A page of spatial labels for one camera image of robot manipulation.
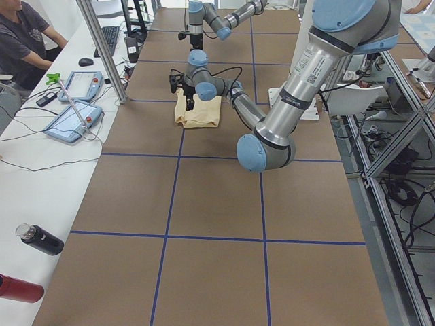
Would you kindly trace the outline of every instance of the black bottle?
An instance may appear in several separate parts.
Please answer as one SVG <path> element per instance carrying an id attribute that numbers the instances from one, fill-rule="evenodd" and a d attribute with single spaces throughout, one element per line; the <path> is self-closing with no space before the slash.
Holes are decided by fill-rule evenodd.
<path id="1" fill-rule="evenodd" d="M 21 224 L 16 228 L 15 234 L 21 241 L 48 255 L 54 256 L 63 249 L 63 241 L 45 231 L 38 225 Z"/>

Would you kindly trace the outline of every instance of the person's hand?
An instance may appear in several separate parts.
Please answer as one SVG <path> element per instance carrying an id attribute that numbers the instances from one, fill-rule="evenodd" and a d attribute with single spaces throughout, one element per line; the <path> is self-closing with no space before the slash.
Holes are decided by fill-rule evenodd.
<path id="1" fill-rule="evenodd" d="M 418 14 L 419 12 L 420 10 L 418 10 L 417 8 L 411 8 L 406 12 L 406 14 Z"/>

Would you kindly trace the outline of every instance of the bottle cap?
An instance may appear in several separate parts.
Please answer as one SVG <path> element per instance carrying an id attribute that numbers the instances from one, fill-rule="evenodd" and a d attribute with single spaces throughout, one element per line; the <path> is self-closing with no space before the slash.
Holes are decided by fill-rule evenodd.
<path id="1" fill-rule="evenodd" d="M 34 231 L 34 227 L 30 226 L 29 224 L 23 223 L 16 228 L 15 234 L 21 239 L 28 240 L 33 236 Z"/>

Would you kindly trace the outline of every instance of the thermos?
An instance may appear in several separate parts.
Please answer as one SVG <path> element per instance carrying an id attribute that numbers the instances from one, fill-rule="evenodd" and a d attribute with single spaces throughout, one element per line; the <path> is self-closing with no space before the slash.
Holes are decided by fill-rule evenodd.
<path id="1" fill-rule="evenodd" d="M 41 285 L 0 274 L 0 297 L 34 303 L 43 295 L 44 288 Z"/>
<path id="2" fill-rule="evenodd" d="M 15 234 L 21 241 L 48 255 L 54 256 L 63 249 L 63 241 L 48 233 L 38 225 L 21 224 L 16 228 Z"/>

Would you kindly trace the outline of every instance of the green object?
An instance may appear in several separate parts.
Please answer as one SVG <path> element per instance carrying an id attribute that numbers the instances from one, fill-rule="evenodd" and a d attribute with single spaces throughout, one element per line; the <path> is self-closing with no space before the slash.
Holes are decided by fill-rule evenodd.
<path id="1" fill-rule="evenodd" d="M 48 73 L 46 76 L 48 78 L 46 85 L 58 83 L 60 80 L 60 73 Z"/>

